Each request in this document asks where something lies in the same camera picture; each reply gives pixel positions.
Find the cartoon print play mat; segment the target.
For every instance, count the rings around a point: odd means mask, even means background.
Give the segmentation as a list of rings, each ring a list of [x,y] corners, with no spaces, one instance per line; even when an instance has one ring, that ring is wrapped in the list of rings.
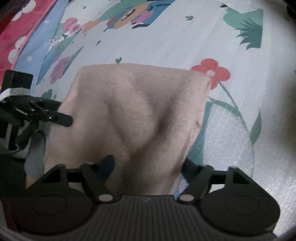
[[[295,19],[284,1],[71,1],[31,92],[62,100],[84,65],[137,63],[215,76],[189,158],[243,169],[295,225]]]

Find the pink blue blanket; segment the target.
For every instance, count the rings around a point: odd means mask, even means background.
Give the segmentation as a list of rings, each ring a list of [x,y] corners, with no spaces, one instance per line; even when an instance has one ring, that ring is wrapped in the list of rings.
[[[1,82],[7,70],[38,79],[68,1],[11,1],[1,9]]]

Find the pink knit sweater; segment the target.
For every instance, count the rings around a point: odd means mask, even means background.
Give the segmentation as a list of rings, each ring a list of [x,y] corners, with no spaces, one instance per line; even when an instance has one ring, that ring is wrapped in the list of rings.
[[[172,194],[202,126],[208,75],[137,64],[82,67],[51,126],[45,170],[115,158],[107,188],[115,195]]]

